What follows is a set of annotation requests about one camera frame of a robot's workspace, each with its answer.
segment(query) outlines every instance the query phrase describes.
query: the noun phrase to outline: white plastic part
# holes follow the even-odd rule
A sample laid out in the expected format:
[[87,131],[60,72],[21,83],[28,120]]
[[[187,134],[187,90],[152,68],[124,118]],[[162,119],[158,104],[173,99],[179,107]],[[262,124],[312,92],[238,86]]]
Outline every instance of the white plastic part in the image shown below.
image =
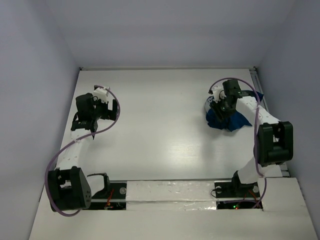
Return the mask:
[[[273,168],[276,168],[277,165],[262,167],[260,164],[258,164],[258,167],[259,172],[265,175],[266,172]],[[256,162],[254,157],[252,157],[251,160],[238,171],[238,176],[242,184],[253,184],[260,178],[256,170]]]
[[[256,120],[257,101],[253,96],[238,98],[235,109],[241,113],[253,126]],[[264,123],[277,124],[279,119],[272,116],[262,106],[259,106],[258,126]]]
[[214,97],[214,101],[217,103],[220,101],[221,98],[225,98],[226,95],[224,94],[224,88],[223,86],[214,86],[212,89],[212,95]]
[[[90,133],[90,130],[76,129],[75,131],[71,132],[71,140],[76,140],[77,138]],[[62,160],[56,166],[56,169],[59,168],[60,170],[67,170],[71,169],[73,166],[81,168],[92,140],[93,138],[89,136],[76,141],[75,144],[68,147],[62,154]]]
[[106,86],[104,88],[98,87],[96,90],[93,91],[92,95],[100,99],[103,104],[109,102],[109,92],[106,89],[110,89],[110,87]]

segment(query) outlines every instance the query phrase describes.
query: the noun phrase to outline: crumpled blue cloth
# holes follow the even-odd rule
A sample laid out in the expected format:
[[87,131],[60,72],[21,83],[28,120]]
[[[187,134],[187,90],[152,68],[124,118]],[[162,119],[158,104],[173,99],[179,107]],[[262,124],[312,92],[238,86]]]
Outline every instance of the crumpled blue cloth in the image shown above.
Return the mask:
[[[246,90],[245,92],[249,93],[250,96],[256,98],[256,95],[253,91]],[[260,98],[260,101],[263,99],[264,95],[260,92],[257,92]],[[252,126],[249,121],[238,111],[236,111],[232,116],[226,118],[224,121],[218,121],[216,114],[210,108],[210,103],[214,100],[213,96],[207,98],[204,104],[206,111],[205,119],[208,122],[209,127],[215,129],[228,129],[230,132],[240,129],[243,126]]]

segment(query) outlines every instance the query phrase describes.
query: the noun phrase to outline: red wire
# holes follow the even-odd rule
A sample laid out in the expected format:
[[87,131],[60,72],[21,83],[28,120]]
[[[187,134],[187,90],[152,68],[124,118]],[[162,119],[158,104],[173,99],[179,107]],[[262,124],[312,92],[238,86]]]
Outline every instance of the red wire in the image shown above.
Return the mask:
[[257,201],[257,197],[253,191],[249,190],[249,193],[253,196],[254,200]]
[[112,194],[114,193],[114,189],[111,190],[110,196],[108,197],[108,200],[106,201],[106,205],[104,207],[108,207],[110,205],[110,199],[112,198]]

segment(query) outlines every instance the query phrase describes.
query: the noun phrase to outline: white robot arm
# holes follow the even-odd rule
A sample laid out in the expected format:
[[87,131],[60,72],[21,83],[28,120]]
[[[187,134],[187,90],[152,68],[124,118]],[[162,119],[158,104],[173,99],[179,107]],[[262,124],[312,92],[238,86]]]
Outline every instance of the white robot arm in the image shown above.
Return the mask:
[[210,108],[219,121],[241,113],[252,126],[256,125],[256,156],[233,175],[227,190],[230,195],[243,196],[258,179],[274,165],[280,165],[293,157],[293,126],[290,122],[281,122],[258,106],[254,94],[241,90],[237,79],[223,82],[223,87],[214,87],[209,91],[215,101]]
[[109,88],[95,86],[93,93],[76,97],[77,113],[71,126],[71,144],[59,159],[54,170],[48,172],[48,190],[56,207],[63,210],[87,209],[92,196],[111,193],[106,173],[84,172],[84,161],[90,143],[98,129],[98,120],[116,121],[118,103],[114,99],[109,109]]

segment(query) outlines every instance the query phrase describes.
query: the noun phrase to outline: gray wall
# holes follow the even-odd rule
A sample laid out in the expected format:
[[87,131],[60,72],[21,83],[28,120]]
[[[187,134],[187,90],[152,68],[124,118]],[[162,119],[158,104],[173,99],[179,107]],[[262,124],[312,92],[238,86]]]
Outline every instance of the gray wall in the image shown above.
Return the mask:
[[46,0],[79,66],[255,66],[294,0]]
[[297,1],[258,71],[269,110],[294,127],[297,177],[320,236],[320,1]]
[[0,0],[0,239],[28,239],[78,75],[43,0]]

